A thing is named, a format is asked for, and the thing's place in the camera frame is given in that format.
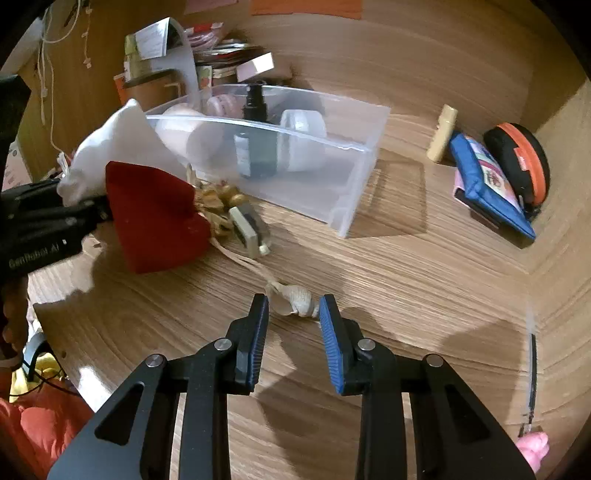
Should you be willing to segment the person's right hand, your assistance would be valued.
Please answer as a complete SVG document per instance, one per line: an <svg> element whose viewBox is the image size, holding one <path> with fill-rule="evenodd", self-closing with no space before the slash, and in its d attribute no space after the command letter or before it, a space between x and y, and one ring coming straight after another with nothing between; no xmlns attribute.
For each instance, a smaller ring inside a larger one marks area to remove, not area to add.
<svg viewBox="0 0 591 480"><path fill-rule="evenodd" d="M525 434L517 440L516 446L535 473L550 450L549 437L543 431Z"/></svg>

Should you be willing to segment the person's left hand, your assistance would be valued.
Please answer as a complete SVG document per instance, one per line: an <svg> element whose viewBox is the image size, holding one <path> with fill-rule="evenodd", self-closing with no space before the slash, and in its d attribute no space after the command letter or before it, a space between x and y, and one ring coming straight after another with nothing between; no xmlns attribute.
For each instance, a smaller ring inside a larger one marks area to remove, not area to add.
<svg viewBox="0 0 591 480"><path fill-rule="evenodd" d="M28 340L28 277L8 283L3 290L1 340L13 352L20 354Z"/></svg>

